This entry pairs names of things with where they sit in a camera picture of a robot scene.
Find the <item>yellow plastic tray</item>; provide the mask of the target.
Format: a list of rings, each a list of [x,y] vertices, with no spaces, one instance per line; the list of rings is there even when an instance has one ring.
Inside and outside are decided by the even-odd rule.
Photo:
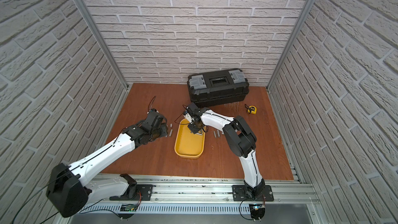
[[[204,151],[205,132],[203,130],[193,134],[188,128],[189,121],[183,119],[179,123],[175,142],[175,153],[186,159],[197,159]]]

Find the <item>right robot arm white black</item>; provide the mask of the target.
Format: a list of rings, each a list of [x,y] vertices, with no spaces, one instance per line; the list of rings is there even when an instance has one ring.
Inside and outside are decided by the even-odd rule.
[[[256,158],[257,137],[242,116],[227,117],[207,107],[194,103],[185,107],[183,115],[189,121],[188,128],[196,134],[206,126],[224,133],[231,151],[239,157],[244,171],[244,190],[249,199],[256,199],[265,187]]]

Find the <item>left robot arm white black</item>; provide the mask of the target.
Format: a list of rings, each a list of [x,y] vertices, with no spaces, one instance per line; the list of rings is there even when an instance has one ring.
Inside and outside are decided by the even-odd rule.
[[[52,169],[46,196],[62,217],[77,214],[87,203],[101,199],[141,200],[137,182],[128,174],[92,182],[98,173],[127,153],[167,136],[167,119],[155,109],[138,123],[123,128],[111,142],[92,154]]]

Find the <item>black plastic toolbox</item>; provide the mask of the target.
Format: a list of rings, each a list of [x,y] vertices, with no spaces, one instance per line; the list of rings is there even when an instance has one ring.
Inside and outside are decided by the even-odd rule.
[[[238,68],[188,76],[190,101],[197,107],[241,102],[249,93],[249,82]]]

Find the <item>yellow tape measure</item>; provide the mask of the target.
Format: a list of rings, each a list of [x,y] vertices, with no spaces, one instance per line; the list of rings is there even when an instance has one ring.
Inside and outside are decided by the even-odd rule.
[[[248,114],[253,114],[255,115],[257,113],[257,108],[253,105],[247,105],[245,104],[245,109],[247,111]]]

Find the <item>left green circuit board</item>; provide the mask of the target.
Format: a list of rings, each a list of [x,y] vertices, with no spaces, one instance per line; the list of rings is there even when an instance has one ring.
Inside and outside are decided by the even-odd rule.
[[[139,208],[139,205],[137,204],[122,204],[120,207],[121,212],[135,212]]]

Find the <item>green circuit board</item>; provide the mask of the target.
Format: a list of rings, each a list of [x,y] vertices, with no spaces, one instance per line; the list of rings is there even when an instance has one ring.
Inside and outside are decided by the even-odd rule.
[[[250,216],[253,220],[261,220],[266,212],[264,205],[257,205],[257,204],[250,204],[249,210],[250,210]]]
[[[121,212],[135,212],[139,208],[139,205],[137,204],[122,204],[120,207]]]

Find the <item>right green circuit board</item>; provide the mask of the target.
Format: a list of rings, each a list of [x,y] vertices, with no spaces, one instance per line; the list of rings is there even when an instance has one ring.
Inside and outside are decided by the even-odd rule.
[[[261,220],[266,212],[264,205],[257,205],[257,204],[250,204],[249,210],[250,210],[250,216],[253,220]]]

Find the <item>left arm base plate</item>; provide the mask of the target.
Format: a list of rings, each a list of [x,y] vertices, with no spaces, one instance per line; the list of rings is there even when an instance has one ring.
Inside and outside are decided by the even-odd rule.
[[[121,196],[110,197],[110,201],[150,201],[153,185],[138,184],[129,186]]]

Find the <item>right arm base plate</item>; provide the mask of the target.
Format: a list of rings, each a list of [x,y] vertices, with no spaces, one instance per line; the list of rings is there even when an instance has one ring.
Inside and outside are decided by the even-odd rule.
[[[256,189],[250,189],[245,185],[233,185],[232,186],[233,201],[241,202],[244,200],[249,201],[265,201],[273,202],[274,195],[270,185],[264,185],[257,187]]]

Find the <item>aluminium rail frame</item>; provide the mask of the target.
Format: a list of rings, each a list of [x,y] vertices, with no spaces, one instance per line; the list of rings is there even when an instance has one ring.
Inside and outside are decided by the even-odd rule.
[[[266,214],[274,205],[304,206],[314,224],[325,224],[326,216],[312,184],[298,180],[267,180],[257,200],[246,196],[244,181],[231,178],[204,178],[132,175],[142,202],[137,214],[237,214],[248,218],[256,205],[265,205]]]

